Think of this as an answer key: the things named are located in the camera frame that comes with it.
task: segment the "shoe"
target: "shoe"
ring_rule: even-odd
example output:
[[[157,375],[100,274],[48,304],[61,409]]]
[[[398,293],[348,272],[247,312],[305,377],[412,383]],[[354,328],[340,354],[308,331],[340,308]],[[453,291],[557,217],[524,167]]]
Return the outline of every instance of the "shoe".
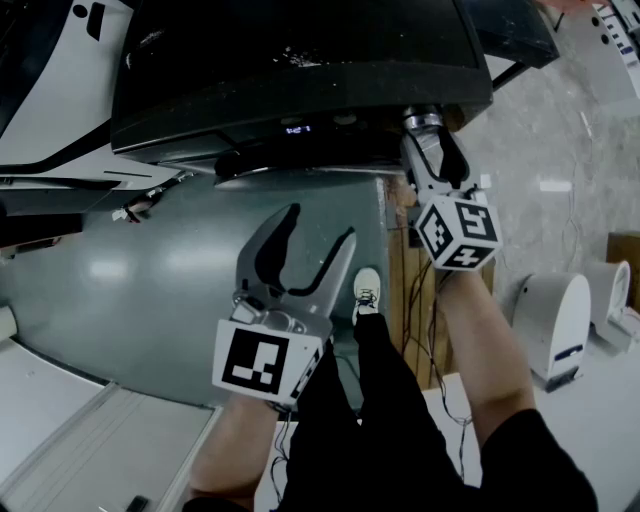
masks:
[[[372,268],[361,268],[353,282],[353,293],[356,305],[353,308],[353,325],[356,325],[358,314],[372,315],[378,312],[380,299],[380,276]]]

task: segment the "human arm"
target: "human arm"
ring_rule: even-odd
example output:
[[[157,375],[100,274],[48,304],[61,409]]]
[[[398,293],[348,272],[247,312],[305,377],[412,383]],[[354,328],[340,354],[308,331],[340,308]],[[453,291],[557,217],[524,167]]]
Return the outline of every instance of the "human arm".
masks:
[[[515,413],[535,409],[529,366],[479,274],[453,274],[439,303],[482,447]]]
[[[263,400],[233,394],[191,468],[191,497],[221,498],[253,510],[278,413]]]

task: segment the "black device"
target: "black device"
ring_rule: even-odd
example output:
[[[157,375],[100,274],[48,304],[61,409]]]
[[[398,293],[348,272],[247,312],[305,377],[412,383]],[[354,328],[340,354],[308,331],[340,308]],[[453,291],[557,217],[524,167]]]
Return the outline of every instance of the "black device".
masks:
[[[113,105],[116,154],[222,180],[401,169],[410,107],[458,126],[491,104],[457,0],[143,0]]]

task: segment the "black cable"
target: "black cable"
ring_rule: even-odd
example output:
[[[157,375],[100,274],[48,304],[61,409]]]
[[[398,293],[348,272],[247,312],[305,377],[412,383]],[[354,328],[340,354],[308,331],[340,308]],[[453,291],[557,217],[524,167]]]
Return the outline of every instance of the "black cable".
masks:
[[[269,474],[271,475],[271,483],[273,484],[273,488],[276,490],[278,505],[280,505],[280,502],[282,501],[282,494],[280,493],[280,489],[278,489],[278,486],[276,484],[274,471],[276,466],[281,462],[285,462],[285,463],[289,462],[289,457],[287,456],[287,453],[284,448],[284,441],[287,438],[287,434],[289,433],[290,425],[291,425],[291,411],[287,413],[285,424],[280,430],[280,432],[278,432],[278,435],[276,436],[276,439],[273,443],[273,447],[275,448],[278,455],[273,459],[273,462],[271,462],[271,468],[269,470]]]
[[[431,261],[429,261],[427,265],[425,265],[422,269],[418,271],[411,285],[411,291],[409,293],[409,311],[407,314],[408,324],[407,324],[407,327],[405,327],[403,332],[403,335],[405,337],[403,339],[403,345],[402,345],[402,356],[404,358],[404,353],[407,348],[407,345],[411,340],[413,340],[418,345],[418,348],[423,350],[424,353],[429,358],[431,367],[433,368],[433,371],[436,376],[436,380],[438,382],[438,387],[440,388],[440,394],[442,396],[442,406],[444,408],[444,411],[454,423],[462,427],[462,436],[460,439],[460,448],[458,449],[458,456],[460,459],[460,478],[464,482],[464,462],[463,462],[464,439],[465,439],[466,429],[471,424],[472,419],[471,419],[471,416],[468,416],[467,418],[453,416],[453,414],[451,414],[451,411],[449,411],[449,406],[447,405],[447,386],[444,382],[444,379],[442,378],[442,375],[440,374],[440,371],[438,370],[438,367],[434,359],[435,339],[436,339],[436,330],[437,330],[437,320],[436,320],[437,319],[436,311],[438,308],[437,296],[442,291],[442,289],[444,288],[444,285],[449,280],[449,278],[453,275],[452,270],[447,271],[447,273],[444,275],[444,277],[440,281],[440,285],[438,286],[438,290],[436,291],[436,298],[434,299],[433,304],[431,306],[431,322],[429,323],[429,327],[427,328],[427,338],[428,338],[427,345],[429,348],[427,349],[422,343],[420,343],[419,340],[416,340],[415,338],[413,338],[410,332],[413,305],[415,304],[417,297],[419,297],[420,293],[422,292],[422,285],[424,283],[425,277],[427,275],[427,272],[430,266],[431,266]],[[418,282],[418,279],[420,280],[420,285],[418,286],[418,289],[415,290],[415,295],[414,295],[414,288],[416,283]]]
[[[418,271],[418,275],[416,275],[416,277],[413,280],[413,283],[411,284],[411,290],[409,292],[409,308],[408,308],[407,325],[405,326],[402,332],[402,337],[403,337],[402,357],[403,358],[407,350],[407,345],[409,345],[409,341],[411,340],[411,318],[413,315],[413,306],[418,300],[418,297],[420,297],[420,293],[422,292],[422,285],[424,284],[424,280],[427,277],[427,272],[429,271],[429,268],[431,268],[431,261],[429,261],[429,263],[427,263]],[[415,285],[418,282],[418,279],[420,279],[420,285],[418,286],[418,289],[415,290],[415,295],[414,295],[414,289],[415,289]]]
[[[558,21],[556,22],[555,26],[553,27],[553,31],[554,32],[558,32],[558,30],[560,30],[560,23],[562,23],[562,20],[564,19],[564,11],[560,14],[560,17],[558,18]]]

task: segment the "concrete floor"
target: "concrete floor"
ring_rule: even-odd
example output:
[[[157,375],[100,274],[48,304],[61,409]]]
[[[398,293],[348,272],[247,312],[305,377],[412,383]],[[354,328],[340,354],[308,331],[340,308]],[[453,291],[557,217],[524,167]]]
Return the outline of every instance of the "concrete floor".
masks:
[[[0,300],[13,308],[21,340],[138,392],[219,405],[227,395],[211,385],[214,339],[218,319],[231,313],[238,252],[272,213],[299,202],[285,286],[310,284],[336,238],[356,230],[334,310],[340,350],[354,354],[351,281],[362,266],[388,268],[378,181],[249,192],[214,190],[213,180],[201,175],[171,189],[140,225],[91,215],[82,234],[1,268]],[[346,379],[358,406],[358,383]]]

